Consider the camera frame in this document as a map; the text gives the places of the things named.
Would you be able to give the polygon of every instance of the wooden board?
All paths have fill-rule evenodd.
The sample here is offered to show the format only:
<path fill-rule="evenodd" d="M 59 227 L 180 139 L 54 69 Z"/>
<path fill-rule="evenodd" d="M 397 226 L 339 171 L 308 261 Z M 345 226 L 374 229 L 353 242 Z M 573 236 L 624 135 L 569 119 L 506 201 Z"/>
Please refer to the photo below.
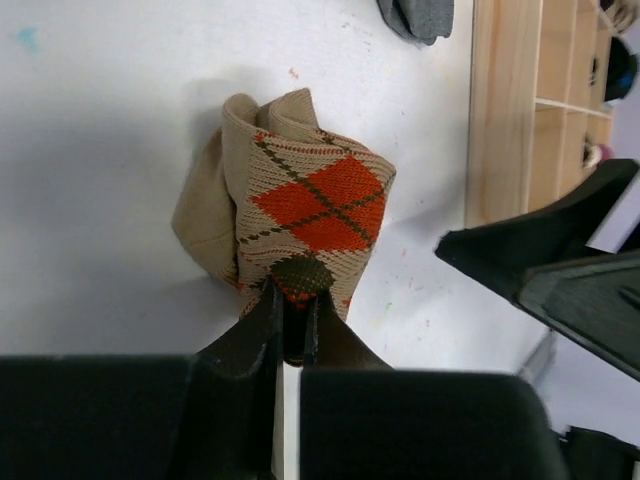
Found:
<path fill-rule="evenodd" d="M 476 0 L 466 223 L 524 211 L 532 146 L 540 3 Z"/>
<path fill-rule="evenodd" d="M 589 80 L 593 66 L 597 13 L 590 9 L 578 13 L 569 76 L 570 105 L 588 108 L 591 100 Z"/>
<path fill-rule="evenodd" d="M 569 112 L 566 118 L 564 151 L 560 164 L 559 196 L 577 187 L 584 177 L 582 152 L 587 133 L 587 114 Z"/>
<path fill-rule="evenodd" d="M 540 98 L 567 100 L 577 1 L 543 2 L 537 87 Z"/>
<path fill-rule="evenodd" d="M 609 65 L 609 48 L 611 46 L 611 33 L 608 29 L 600 29 L 596 34 L 595 58 L 598 62 L 598 70 L 595 75 L 595 83 L 591 86 L 591 109 L 602 110 L 604 105 L 604 91 L 607 84 L 607 68 Z"/>
<path fill-rule="evenodd" d="M 564 143 L 565 116 L 562 108 L 536 110 L 527 211 L 538 210 L 558 198 L 558 165 Z"/>

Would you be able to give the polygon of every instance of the fabric item on shelf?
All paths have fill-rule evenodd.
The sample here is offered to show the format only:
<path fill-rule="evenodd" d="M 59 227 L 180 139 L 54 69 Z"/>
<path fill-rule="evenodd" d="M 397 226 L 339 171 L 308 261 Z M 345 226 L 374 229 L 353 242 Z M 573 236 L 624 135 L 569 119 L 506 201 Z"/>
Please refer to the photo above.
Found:
<path fill-rule="evenodd" d="M 433 45 L 453 29 L 453 0 L 378 0 L 387 25 L 400 37 Z"/>
<path fill-rule="evenodd" d="M 625 98 L 633 88 L 637 74 L 638 57 L 631 53 L 621 39 L 612 37 L 607 66 L 605 102 Z"/>
<path fill-rule="evenodd" d="M 600 0 L 602 8 L 619 34 L 629 30 L 638 19 L 638 0 Z"/>
<path fill-rule="evenodd" d="M 329 290 L 346 320 L 394 177 L 384 158 L 319 128 L 309 90 L 262 107 L 234 95 L 172 226 L 200 266 L 238 289 L 241 316 L 272 276 L 300 308 Z"/>

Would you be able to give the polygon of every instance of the black object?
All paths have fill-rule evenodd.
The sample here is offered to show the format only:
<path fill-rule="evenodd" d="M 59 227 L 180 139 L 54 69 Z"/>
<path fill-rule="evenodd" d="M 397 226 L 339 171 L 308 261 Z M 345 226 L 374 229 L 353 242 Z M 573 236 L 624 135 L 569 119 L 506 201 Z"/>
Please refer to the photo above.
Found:
<path fill-rule="evenodd" d="M 638 57 L 631 54 L 622 40 L 616 36 L 612 37 L 607 69 L 607 86 L 604 94 L 605 102 L 626 97 L 633 88 L 637 74 Z"/>
<path fill-rule="evenodd" d="M 448 233 L 436 255 L 640 380 L 640 227 L 616 255 L 586 246 L 637 172 L 608 160 L 549 207 Z"/>
<path fill-rule="evenodd" d="M 0 478 L 268 474 L 278 295 L 195 355 L 0 359 Z"/>
<path fill-rule="evenodd" d="M 301 480 L 569 478 L 517 377 L 304 369 L 300 388 Z"/>
<path fill-rule="evenodd" d="M 573 480 L 632 480 L 640 450 L 606 433 L 571 427 L 560 446 Z"/>

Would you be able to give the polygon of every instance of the sock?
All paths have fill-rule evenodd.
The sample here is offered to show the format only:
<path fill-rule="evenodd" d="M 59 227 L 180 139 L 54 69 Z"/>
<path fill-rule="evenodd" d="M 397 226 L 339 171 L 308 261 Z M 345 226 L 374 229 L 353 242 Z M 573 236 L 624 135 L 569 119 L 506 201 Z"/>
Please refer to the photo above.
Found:
<path fill-rule="evenodd" d="M 173 228 L 196 262 L 237 287 L 241 316 L 271 275 L 301 308 L 329 290 L 346 320 L 394 176 L 382 157 L 318 127 L 309 90 L 263 107 L 235 95 Z"/>

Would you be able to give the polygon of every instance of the orange diamond pattern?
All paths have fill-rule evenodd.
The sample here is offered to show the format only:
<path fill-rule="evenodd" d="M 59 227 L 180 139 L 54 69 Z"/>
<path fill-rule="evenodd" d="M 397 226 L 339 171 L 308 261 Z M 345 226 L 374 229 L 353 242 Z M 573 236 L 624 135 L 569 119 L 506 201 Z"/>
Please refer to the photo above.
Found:
<path fill-rule="evenodd" d="M 384 215 L 384 186 L 352 154 L 252 198 L 313 252 L 371 247 Z"/>

